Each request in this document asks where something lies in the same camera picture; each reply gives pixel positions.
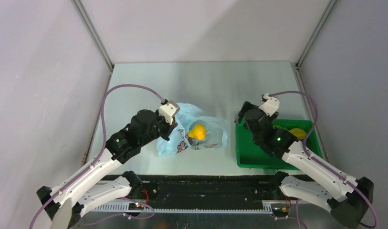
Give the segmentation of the yellow fake pear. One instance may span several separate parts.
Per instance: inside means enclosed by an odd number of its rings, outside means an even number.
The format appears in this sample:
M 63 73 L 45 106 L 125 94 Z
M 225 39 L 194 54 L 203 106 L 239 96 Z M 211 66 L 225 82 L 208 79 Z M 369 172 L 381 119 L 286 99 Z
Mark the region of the yellow fake pear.
M 188 137 L 202 141 L 206 138 L 207 130 L 206 127 L 202 124 L 194 125 L 188 132 Z

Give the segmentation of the light blue plastic bag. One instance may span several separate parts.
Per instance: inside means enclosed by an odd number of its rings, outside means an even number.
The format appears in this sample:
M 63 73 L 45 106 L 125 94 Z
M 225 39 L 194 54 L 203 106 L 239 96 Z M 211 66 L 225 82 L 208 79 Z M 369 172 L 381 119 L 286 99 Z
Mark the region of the light blue plastic bag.
M 228 123 L 222 117 L 208 116 L 193 104 L 177 103 L 180 110 L 175 115 L 177 127 L 169 140 L 157 140 L 160 156 L 174 156 L 186 149 L 223 149 L 228 144 Z

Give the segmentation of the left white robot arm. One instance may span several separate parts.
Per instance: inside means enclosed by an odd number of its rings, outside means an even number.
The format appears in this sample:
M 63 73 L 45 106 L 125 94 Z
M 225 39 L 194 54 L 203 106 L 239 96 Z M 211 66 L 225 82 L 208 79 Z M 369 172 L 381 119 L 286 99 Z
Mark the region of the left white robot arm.
M 141 149 L 158 138 L 169 140 L 177 127 L 177 105 L 162 105 L 158 110 L 140 110 L 124 128 L 105 139 L 97 157 L 90 160 L 67 180 L 55 187 L 43 186 L 36 194 L 52 221 L 53 229 L 69 229 L 94 208 L 117 198 L 138 198 L 142 181 L 126 171 L 113 182 L 93 186 L 113 170 L 121 167 Z

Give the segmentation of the green fake grapes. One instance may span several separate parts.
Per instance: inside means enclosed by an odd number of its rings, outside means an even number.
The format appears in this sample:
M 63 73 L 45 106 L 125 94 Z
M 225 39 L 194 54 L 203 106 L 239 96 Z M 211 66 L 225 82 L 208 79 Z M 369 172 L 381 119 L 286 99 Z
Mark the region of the green fake grapes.
M 282 126 L 280 126 L 280 125 L 273 125 L 273 128 L 274 128 L 274 129 L 283 129 L 283 130 L 287 130 L 287 128 L 282 127 Z

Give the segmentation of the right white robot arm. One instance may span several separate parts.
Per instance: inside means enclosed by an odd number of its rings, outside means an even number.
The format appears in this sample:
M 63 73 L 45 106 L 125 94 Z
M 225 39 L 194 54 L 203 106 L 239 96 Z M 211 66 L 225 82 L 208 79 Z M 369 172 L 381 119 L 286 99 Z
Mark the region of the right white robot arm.
M 285 172 L 277 172 L 270 181 L 274 199 L 284 196 L 305 200 L 328 211 L 344 227 L 356 229 L 371 209 L 374 183 L 367 177 L 356 178 L 324 161 L 303 141 L 284 128 L 275 127 L 279 101 L 265 101 L 257 106 L 245 101 L 235 123 L 245 128 L 246 142 L 262 153 L 286 162 L 308 175 L 303 181 Z

